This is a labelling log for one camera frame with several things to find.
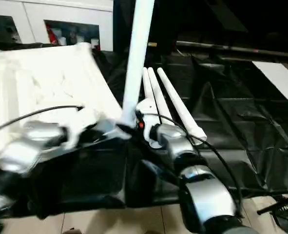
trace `black fabric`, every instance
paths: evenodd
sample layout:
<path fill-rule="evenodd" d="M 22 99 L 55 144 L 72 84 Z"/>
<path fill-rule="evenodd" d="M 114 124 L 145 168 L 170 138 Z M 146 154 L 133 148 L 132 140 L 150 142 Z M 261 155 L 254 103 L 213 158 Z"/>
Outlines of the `black fabric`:
<path fill-rule="evenodd" d="M 126 60 L 113 54 L 96 60 L 121 104 Z M 165 70 L 208 142 L 234 170 L 245 197 L 288 193 L 288 100 L 251 62 L 147 55 L 145 66 Z M 161 89 L 174 120 L 180 121 L 162 85 Z M 215 154 L 205 148 L 201 154 L 234 189 Z"/>
<path fill-rule="evenodd" d="M 94 57 L 122 105 L 127 55 L 95 52 Z M 208 142 L 233 169 L 244 197 L 288 193 L 288 100 L 251 62 L 148 53 L 145 66 L 164 69 Z M 161 89 L 174 120 L 180 121 Z M 234 190 L 217 157 L 203 146 L 200 153 Z M 159 163 L 165 156 L 133 140 L 111 140 L 42 163 L 10 216 L 178 203 L 178 185 Z"/>

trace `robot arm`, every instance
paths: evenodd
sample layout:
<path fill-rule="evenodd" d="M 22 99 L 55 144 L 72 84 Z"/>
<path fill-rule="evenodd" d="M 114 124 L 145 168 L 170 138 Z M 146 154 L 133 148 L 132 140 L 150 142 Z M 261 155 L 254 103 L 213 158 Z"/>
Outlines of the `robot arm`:
<path fill-rule="evenodd" d="M 236 205 L 224 184 L 197 155 L 186 134 L 168 124 L 151 128 L 150 136 L 168 150 L 178 176 L 180 207 L 186 228 L 192 233 L 256 234 L 235 216 Z"/>

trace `red object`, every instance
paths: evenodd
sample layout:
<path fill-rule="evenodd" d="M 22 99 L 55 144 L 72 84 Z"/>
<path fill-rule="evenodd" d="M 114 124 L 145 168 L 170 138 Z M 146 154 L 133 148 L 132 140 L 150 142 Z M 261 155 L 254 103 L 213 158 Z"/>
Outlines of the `red object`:
<path fill-rule="evenodd" d="M 51 27 L 47 25 L 46 30 L 47 30 L 48 38 L 50 39 L 50 43 L 53 45 L 58 45 L 58 40 L 55 34 L 53 33 L 53 31 L 51 30 Z"/>

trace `metal rod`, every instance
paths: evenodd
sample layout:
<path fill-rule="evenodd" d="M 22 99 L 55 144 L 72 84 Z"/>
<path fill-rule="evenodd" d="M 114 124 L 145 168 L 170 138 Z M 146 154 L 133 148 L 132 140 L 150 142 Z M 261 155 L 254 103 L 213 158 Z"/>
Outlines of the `metal rod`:
<path fill-rule="evenodd" d="M 157 72 L 158 72 L 165 88 L 167 89 L 167 92 L 168 92 L 168 94 L 169 94 L 169 96 L 173 102 L 173 105 L 174 105 L 175 109 L 177 110 L 177 113 L 179 114 L 179 117 L 181 118 L 186 130 L 190 134 L 195 135 L 198 138 L 201 138 L 203 140 L 207 140 L 207 135 L 202 130 L 202 128 L 200 128 L 197 125 L 197 123 L 194 121 L 192 115 L 188 111 L 187 107 L 183 103 L 183 101 L 180 98 L 180 96 L 178 95 L 177 91 L 174 89 L 173 85 L 169 81 L 169 78 L 167 77 L 167 75 L 165 74 L 163 69 L 161 67 L 159 67 L 157 69 Z M 195 142 L 195 144 L 198 144 L 198 145 L 202 143 L 201 141 L 196 140 L 196 139 L 194 140 L 194 142 Z"/>
<path fill-rule="evenodd" d="M 267 206 L 261 210 L 258 210 L 257 214 L 261 215 L 261 214 L 264 214 L 264 213 L 267 213 L 270 211 L 275 211 L 275 210 L 278 210 L 278 209 L 280 209 L 286 205 L 288 205 L 288 198 L 285 198 L 283 201 L 277 202 L 276 204 L 273 204 L 271 206 Z"/>
<path fill-rule="evenodd" d="M 162 94 L 161 88 L 159 86 L 159 83 L 157 81 L 157 77 L 155 76 L 153 68 L 148 68 L 148 74 L 149 74 L 149 79 L 151 83 L 151 87 L 154 92 L 154 98 L 155 102 L 157 104 L 158 111 L 161 115 L 166 116 L 170 119 L 172 119 L 171 113 L 169 111 L 169 108 L 167 106 L 167 103 L 164 99 L 164 96 Z M 168 121 L 166 119 L 161 119 L 162 123 L 174 125 L 171 121 Z"/>
<path fill-rule="evenodd" d="M 192 46 L 192 47 L 198 47 L 198 48 L 212 48 L 212 49 L 223 50 L 223 51 L 249 52 L 249 53 L 254 53 L 254 54 L 288 57 L 288 53 L 286 52 L 270 51 L 270 50 L 262 50 L 262 49 L 250 49 L 250 48 L 228 46 L 228 45 L 214 45 L 214 44 L 191 42 L 191 41 L 178 40 L 176 42 L 176 45 L 177 46 Z"/>
<path fill-rule="evenodd" d="M 139 97 L 153 10 L 154 0 L 136 0 L 121 120 L 130 127 L 135 127 L 135 108 Z"/>

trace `white cabinet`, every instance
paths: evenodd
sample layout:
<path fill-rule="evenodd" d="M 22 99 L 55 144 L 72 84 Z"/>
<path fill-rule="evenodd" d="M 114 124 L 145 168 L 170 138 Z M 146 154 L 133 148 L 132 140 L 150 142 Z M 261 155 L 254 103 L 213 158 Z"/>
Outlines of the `white cabinet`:
<path fill-rule="evenodd" d="M 0 41 L 34 43 L 26 12 L 22 2 L 0 0 Z"/>
<path fill-rule="evenodd" d="M 78 0 L 63 1 L 62 3 L 66 3 L 67 6 L 60 5 L 58 0 L 54 1 L 56 5 L 23 3 L 36 42 L 50 43 L 47 32 L 48 26 L 50 29 L 57 27 L 59 34 L 64 34 L 64 31 L 67 30 L 68 34 L 79 33 L 79 31 L 87 32 L 88 36 L 81 36 L 81 40 L 90 42 L 91 39 L 97 38 L 101 50 L 113 50 L 113 1 L 105 0 L 109 4 L 96 7 L 91 4 L 97 2 L 95 0 L 91 0 L 88 5 L 81 4 L 82 1 Z"/>

